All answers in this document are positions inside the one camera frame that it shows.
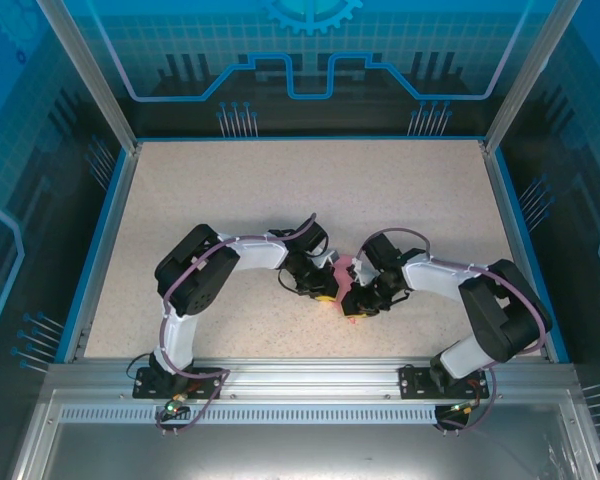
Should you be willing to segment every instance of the beige tabletop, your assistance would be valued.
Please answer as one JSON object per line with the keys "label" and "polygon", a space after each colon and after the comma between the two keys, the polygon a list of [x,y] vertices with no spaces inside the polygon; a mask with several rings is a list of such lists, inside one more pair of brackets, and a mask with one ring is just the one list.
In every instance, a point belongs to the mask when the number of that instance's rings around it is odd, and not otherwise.
{"label": "beige tabletop", "polygon": [[[511,253],[476,141],[299,140],[146,143],[87,343],[132,357],[157,342],[153,272],[197,224],[227,234],[295,228],[312,212],[354,254],[384,227],[427,235],[438,257]],[[403,251],[417,238],[389,234]],[[198,325],[198,357],[431,356],[470,333],[464,308],[415,292],[352,324],[332,304],[283,290],[276,272],[234,273]]]}

